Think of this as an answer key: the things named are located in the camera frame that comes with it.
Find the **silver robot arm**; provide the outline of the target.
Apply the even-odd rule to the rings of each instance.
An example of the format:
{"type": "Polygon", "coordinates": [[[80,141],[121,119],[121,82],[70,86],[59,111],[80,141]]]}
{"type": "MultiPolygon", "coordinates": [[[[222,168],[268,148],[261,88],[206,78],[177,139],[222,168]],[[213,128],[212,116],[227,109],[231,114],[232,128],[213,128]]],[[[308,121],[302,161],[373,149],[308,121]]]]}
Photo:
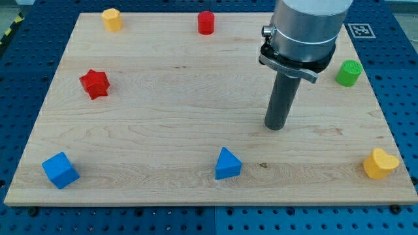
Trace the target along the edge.
{"type": "Polygon", "coordinates": [[[259,62],[289,78],[316,83],[336,48],[352,0],[277,0],[259,62]]]}

